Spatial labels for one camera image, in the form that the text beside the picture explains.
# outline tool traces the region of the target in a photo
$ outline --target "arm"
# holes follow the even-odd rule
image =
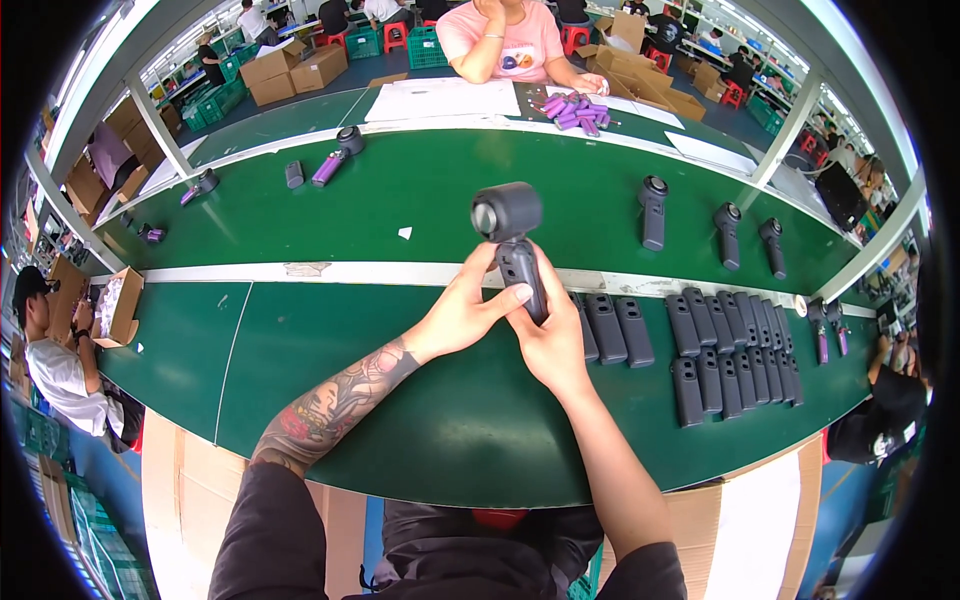
[[[673,541],[657,484],[627,443],[587,375],[580,317],[550,261],[536,248],[550,316],[537,327],[525,310],[507,320],[530,372],[563,406],[587,470],[600,524],[622,561],[641,546]]]
[[[471,346],[522,306],[533,295],[525,283],[483,302],[480,284],[495,248],[478,246],[422,321],[280,411],[253,450],[251,464],[277,463],[302,477],[410,373]]]

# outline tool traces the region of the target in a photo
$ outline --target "person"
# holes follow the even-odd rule
[[[97,371],[90,330],[93,311],[81,300],[73,316],[68,347],[47,337],[52,291],[40,270],[28,265],[16,277],[13,313],[23,330],[30,377],[47,402],[92,436],[108,435],[110,447],[120,453],[139,438],[144,408],[123,394],[104,393]]]
[[[717,49],[717,54],[720,54],[720,38],[723,37],[723,32],[717,28],[713,28],[705,34],[700,34],[700,39],[704,43],[709,44]]]
[[[355,30],[357,24],[348,19],[349,15],[347,0],[326,0],[317,9],[317,18],[324,27],[324,34],[328,36]]]
[[[495,248],[478,246],[419,323],[267,425],[243,474],[210,600],[325,598],[324,524],[303,475],[412,372],[476,343],[501,317],[516,333],[527,368],[569,419],[594,504],[531,511],[505,533],[483,528],[469,509],[386,500],[384,559],[373,586],[379,597],[566,598],[566,586],[585,572],[606,533],[617,560],[598,599],[633,598],[637,590],[686,598],[666,503],[590,383],[580,317],[557,272],[535,246],[550,313],[537,326],[522,306],[533,294],[526,283],[483,302]]]
[[[584,9],[587,7],[587,0],[557,0],[557,9],[560,14],[560,22],[567,27],[584,27],[589,29],[593,25],[591,19]]]
[[[884,364],[890,338],[881,335],[867,370],[873,397],[861,402],[827,431],[832,460],[870,464],[892,454],[916,434],[917,421],[932,399],[933,385],[920,375],[894,372]]]
[[[261,46],[277,46],[280,37],[274,27],[267,22],[260,9],[253,7],[253,0],[240,0],[243,9],[237,17],[237,25],[247,32],[247,36]]]
[[[684,25],[680,22],[680,15],[677,7],[667,7],[667,14],[661,12],[648,18],[647,23],[656,27],[657,31],[643,39],[640,52],[645,53],[647,48],[653,46],[658,52],[672,57],[684,39]]]
[[[206,80],[213,87],[219,87],[227,82],[224,72],[220,69],[223,59],[217,56],[217,53],[210,47],[210,40],[213,35],[210,32],[204,32],[197,38],[197,59],[201,62],[206,73]]]
[[[420,9],[420,18],[424,21],[439,21],[440,17],[450,11],[446,0],[418,0],[417,8]]]
[[[606,93],[606,80],[576,73],[553,14],[534,0],[473,0],[440,18],[437,37],[450,66],[472,84],[490,79]]]
[[[376,29],[376,24],[404,23],[407,32],[414,28],[414,14],[404,8],[405,0],[353,0],[350,6],[355,11],[363,10],[370,20],[370,26]]]

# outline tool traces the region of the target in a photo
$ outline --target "woman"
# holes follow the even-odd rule
[[[223,60],[210,47],[211,38],[210,32],[206,32],[197,38],[197,58],[204,66],[206,80],[214,87],[218,87],[225,84],[227,80],[224,78],[224,72],[220,70],[220,63]]]
[[[450,66],[468,82],[490,79],[572,87],[606,93],[606,80],[578,74],[564,56],[553,14],[534,0],[473,0],[437,23]]]

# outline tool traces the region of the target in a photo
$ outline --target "workstation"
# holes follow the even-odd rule
[[[61,253],[77,258],[90,287],[142,277],[126,297],[135,306],[127,321],[98,338],[106,341],[97,366],[148,415],[219,449],[250,459],[292,399],[415,325],[485,237],[471,212],[478,192],[512,181],[536,191],[540,218],[522,234],[542,248],[568,292],[586,305],[638,303],[652,364],[631,368],[624,362],[633,358],[618,362],[600,348],[587,372],[662,492],[819,444],[820,432],[871,394],[868,366],[881,332],[916,322],[906,271],[909,250],[927,243],[929,222],[919,159],[890,134],[905,126],[896,112],[868,111],[885,102],[871,95],[876,82],[837,77],[833,69],[849,65],[802,45],[785,15],[761,21],[726,2],[651,0],[652,13],[681,9],[688,30],[689,18],[697,21],[679,50],[686,60],[674,55],[660,70],[639,53],[643,24],[637,36],[636,23],[625,20],[641,17],[590,3],[587,12],[606,20],[590,32],[595,43],[569,56],[605,79],[610,94],[597,96],[546,82],[467,84],[442,49],[424,67],[415,50],[440,49],[432,28],[404,28],[393,51],[390,34],[385,46],[373,29],[331,41],[317,19],[319,2],[253,6],[278,21],[278,46],[257,44],[237,26],[239,2],[157,5],[167,2],[191,6],[158,21],[163,28],[148,23],[159,15],[131,12],[123,18],[140,18],[157,35],[121,39],[109,59],[100,57],[107,65],[121,55],[135,59],[89,82],[64,83],[74,93],[52,111],[42,151],[25,155],[28,213],[59,226],[34,225],[24,237],[44,239],[45,258],[33,244],[15,262],[51,269],[51,249],[69,231],[89,256],[65,245]],[[360,27],[370,24],[362,11],[350,12]],[[747,26],[760,41],[744,35]],[[696,41],[716,28],[725,32],[723,54]],[[212,65],[224,73],[222,85],[205,81],[209,71],[196,58],[203,35],[222,61]],[[137,52],[122,53],[127,44]],[[762,68],[731,106],[721,102],[726,90],[711,96],[740,45],[750,49],[748,60],[760,56]],[[717,75],[704,82],[708,68]],[[108,72],[120,76],[108,81]],[[792,85],[771,88],[763,78],[773,73]],[[778,115],[775,127],[769,115],[759,122],[758,109],[747,114],[754,100]],[[569,126],[550,115],[567,106],[578,119],[585,110],[587,122]],[[883,153],[884,184],[897,202],[884,205],[892,206],[885,215],[877,204],[857,217],[869,231],[838,221],[805,173],[820,166],[820,144],[805,150],[804,130],[822,129],[821,113],[857,157],[874,145]],[[130,189],[96,177],[81,185],[78,164],[100,173],[85,143],[86,114],[103,119],[137,159]],[[878,118],[888,121],[881,127]],[[734,125],[726,129],[724,119]],[[737,136],[747,119],[767,146]],[[359,150],[351,145],[358,139]],[[659,199],[650,200],[651,190]],[[728,204],[735,217],[725,225],[718,215]],[[507,285],[499,271],[486,274],[484,299]],[[765,321],[771,333],[776,321],[783,338],[779,348],[769,345],[771,356],[793,360],[795,374],[779,375],[795,377],[792,399],[732,411],[706,410],[704,398],[699,420],[688,418],[677,369],[685,358],[698,361],[684,349],[671,301],[691,288],[708,300],[738,293],[768,300],[782,314]],[[813,310],[821,307],[822,314]],[[591,335],[605,335],[599,321],[585,319]],[[624,327],[613,323],[627,336]],[[701,339],[696,353],[716,344]],[[718,351],[749,356],[752,347],[740,340]],[[446,507],[589,504],[588,473],[564,409],[523,361],[514,332],[499,321],[478,343],[412,374],[306,478]]]

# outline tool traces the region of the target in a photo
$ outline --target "graphic print on shirt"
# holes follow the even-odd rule
[[[511,44],[500,52],[500,70],[508,77],[529,71],[534,66],[534,45]]]

